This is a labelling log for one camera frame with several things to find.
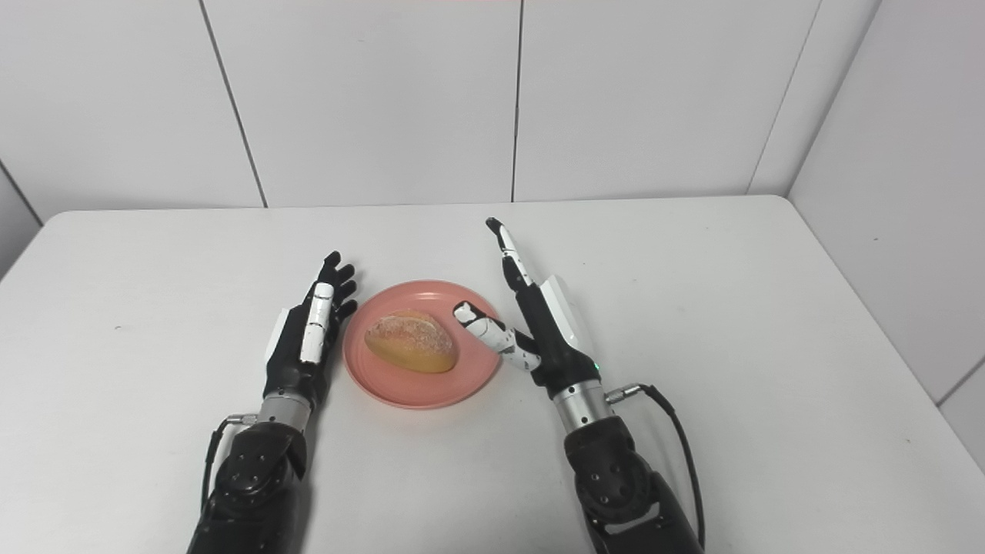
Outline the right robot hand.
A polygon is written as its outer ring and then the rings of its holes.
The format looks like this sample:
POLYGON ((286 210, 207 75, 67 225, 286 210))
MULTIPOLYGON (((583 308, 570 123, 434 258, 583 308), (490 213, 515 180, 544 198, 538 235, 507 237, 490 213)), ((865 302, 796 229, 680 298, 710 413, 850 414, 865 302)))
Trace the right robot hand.
POLYGON ((531 374, 535 385, 544 387, 549 397, 570 392, 577 383, 600 381, 594 360, 564 337, 546 298, 546 283, 535 282, 506 226, 489 217, 486 227, 496 236, 504 280, 530 333, 511 329, 468 301, 454 305, 453 318, 489 350, 531 374))

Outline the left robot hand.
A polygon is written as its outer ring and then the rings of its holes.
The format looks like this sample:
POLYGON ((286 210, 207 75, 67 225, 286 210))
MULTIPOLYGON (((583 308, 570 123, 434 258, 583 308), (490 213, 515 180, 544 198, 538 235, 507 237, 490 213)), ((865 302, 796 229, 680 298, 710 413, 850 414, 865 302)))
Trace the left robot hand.
POLYGON ((337 250, 324 258, 306 297, 286 312, 266 364, 265 397, 295 394, 313 408, 323 403, 329 389, 331 351, 342 324, 358 308, 355 273, 352 264, 342 265, 337 250))

